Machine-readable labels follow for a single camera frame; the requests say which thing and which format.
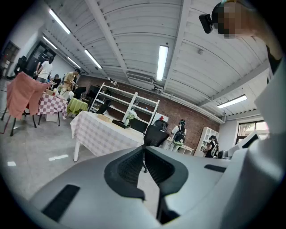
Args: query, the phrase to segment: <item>ceiling light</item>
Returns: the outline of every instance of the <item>ceiling light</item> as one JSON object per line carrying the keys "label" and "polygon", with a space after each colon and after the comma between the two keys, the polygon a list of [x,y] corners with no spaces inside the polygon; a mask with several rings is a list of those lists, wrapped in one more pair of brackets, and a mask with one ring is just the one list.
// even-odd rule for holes
{"label": "ceiling light", "polygon": [[224,108],[224,107],[236,104],[246,99],[247,99],[246,95],[242,95],[242,96],[239,96],[238,98],[232,99],[231,101],[218,105],[218,108]]}
{"label": "ceiling light", "polygon": [[98,68],[102,69],[100,64],[94,59],[94,57],[89,53],[87,49],[84,52],[90,57],[90,59],[97,65]]}
{"label": "ceiling light", "polygon": [[160,45],[159,47],[159,58],[158,58],[158,69],[157,69],[157,80],[162,81],[165,64],[167,60],[169,47]]}
{"label": "ceiling light", "polygon": [[43,36],[43,38],[44,38],[54,49],[57,49],[57,47],[54,46],[47,38],[45,38],[44,36]]}
{"label": "ceiling light", "polygon": [[67,32],[67,34],[70,34],[70,30],[64,25],[64,23],[58,18],[58,16],[52,11],[51,9],[49,10],[49,13],[53,18],[59,23],[59,25],[64,29],[64,31]]}
{"label": "ceiling light", "polygon": [[68,59],[69,59],[72,63],[74,63],[77,67],[81,68],[81,67],[80,67],[76,62],[74,62],[71,58],[68,57]]}

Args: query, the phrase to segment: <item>pink cloth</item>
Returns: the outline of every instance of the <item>pink cloth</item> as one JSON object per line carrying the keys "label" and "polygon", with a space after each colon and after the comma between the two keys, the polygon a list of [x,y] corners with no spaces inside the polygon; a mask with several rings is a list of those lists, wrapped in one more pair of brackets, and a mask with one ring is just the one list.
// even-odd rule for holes
{"label": "pink cloth", "polygon": [[16,78],[7,86],[7,108],[9,114],[17,119],[29,104],[30,115],[38,112],[39,101],[42,93],[50,84],[40,83],[24,72],[19,73]]}

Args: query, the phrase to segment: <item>window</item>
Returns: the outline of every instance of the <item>window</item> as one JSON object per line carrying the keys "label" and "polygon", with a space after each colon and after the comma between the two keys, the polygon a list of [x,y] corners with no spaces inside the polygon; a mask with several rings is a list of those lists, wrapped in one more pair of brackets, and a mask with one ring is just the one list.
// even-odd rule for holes
{"label": "window", "polygon": [[257,121],[257,122],[255,121],[251,123],[240,123],[238,126],[236,144],[241,142],[254,130],[258,132],[258,135],[262,140],[265,139],[269,133],[267,123],[264,121]]}

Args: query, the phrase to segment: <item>chair leg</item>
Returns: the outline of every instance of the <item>chair leg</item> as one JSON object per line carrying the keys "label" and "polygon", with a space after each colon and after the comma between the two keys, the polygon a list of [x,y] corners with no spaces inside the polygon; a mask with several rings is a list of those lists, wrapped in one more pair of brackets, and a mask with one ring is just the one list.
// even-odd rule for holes
{"label": "chair leg", "polygon": [[59,112],[58,112],[58,119],[59,119]]}
{"label": "chair leg", "polygon": [[12,127],[12,130],[11,130],[10,137],[12,137],[12,136],[13,136],[13,134],[14,134],[14,127],[15,127],[15,123],[16,123],[16,118],[14,118],[13,127]]}
{"label": "chair leg", "polygon": [[5,116],[6,111],[7,111],[7,108],[5,108],[5,111],[4,111],[3,115],[2,115],[1,121],[4,120],[4,116]]}
{"label": "chair leg", "polygon": [[40,114],[38,125],[40,125],[42,114]]}
{"label": "chair leg", "polygon": [[142,164],[143,164],[143,167],[144,167],[144,173],[147,173],[147,167],[146,167],[146,165],[144,164],[144,162],[142,162]]}
{"label": "chair leg", "polygon": [[34,115],[32,117],[33,117],[34,127],[37,128],[36,123],[35,123],[35,119],[34,119]]}

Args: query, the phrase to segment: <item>pink checkered tablecloth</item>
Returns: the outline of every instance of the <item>pink checkered tablecloth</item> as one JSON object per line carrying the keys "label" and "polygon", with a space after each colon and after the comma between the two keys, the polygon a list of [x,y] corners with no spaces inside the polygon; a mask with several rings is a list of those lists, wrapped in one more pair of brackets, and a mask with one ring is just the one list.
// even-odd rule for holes
{"label": "pink checkered tablecloth", "polygon": [[97,114],[82,111],[71,121],[72,138],[83,144],[96,156],[144,144],[143,134],[105,122]]}
{"label": "pink checkered tablecloth", "polygon": [[67,100],[43,93],[37,115],[62,113],[63,119],[67,116]]}

